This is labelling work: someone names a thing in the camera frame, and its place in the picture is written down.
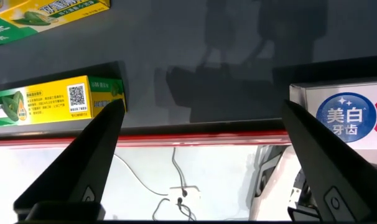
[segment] white floor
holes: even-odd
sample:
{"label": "white floor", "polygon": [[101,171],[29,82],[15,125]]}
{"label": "white floor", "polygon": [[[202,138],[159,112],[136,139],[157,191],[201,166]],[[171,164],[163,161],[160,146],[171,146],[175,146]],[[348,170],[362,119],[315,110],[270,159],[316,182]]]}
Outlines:
{"label": "white floor", "polygon": [[[13,223],[17,217],[13,201],[62,152],[61,148],[0,149],[0,223]],[[122,157],[151,190],[168,194],[179,187],[180,179],[172,164],[172,147],[121,148]],[[254,189],[257,146],[180,147],[175,160],[187,185],[198,187],[201,199],[190,204],[197,220],[247,220]],[[114,157],[101,203],[106,219],[152,220],[164,197],[143,187],[131,171]],[[158,220],[187,220],[178,207],[164,202],[156,213]]]}

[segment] dark gray surface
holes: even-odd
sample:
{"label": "dark gray surface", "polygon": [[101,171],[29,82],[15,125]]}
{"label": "dark gray surface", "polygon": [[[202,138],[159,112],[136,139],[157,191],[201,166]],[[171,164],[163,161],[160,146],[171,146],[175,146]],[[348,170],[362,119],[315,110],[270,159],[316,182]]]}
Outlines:
{"label": "dark gray surface", "polygon": [[[205,0],[114,0],[109,11],[0,46],[0,86],[120,60],[130,89],[123,127],[264,119],[279,117],[273,66],[377,55],[377,0],[274,1],[284,3],[265,22],[260,1],[216,1],[207,9]],[[258,31],[270,40],[251,58]]]}

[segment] toothpaste box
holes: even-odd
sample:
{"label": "toothpaste box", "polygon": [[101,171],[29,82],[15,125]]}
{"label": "toothpaste box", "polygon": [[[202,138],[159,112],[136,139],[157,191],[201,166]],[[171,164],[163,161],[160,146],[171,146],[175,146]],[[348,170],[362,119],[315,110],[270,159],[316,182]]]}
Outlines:
{"label": "toothpaste box", "polygon": [[0,0],[0,45],[109,7],[109,0]]}
{"label": "toothpaste box", "polygon": [[0,91],[0,126],[94,118],[117,99],[123,99],[126,108],[121,80],[86,75],[4,90]]}
{"label": "toothpaste box", "polygon": [[293,84],[290,100],[352,149],[377,149],[377,82]]}

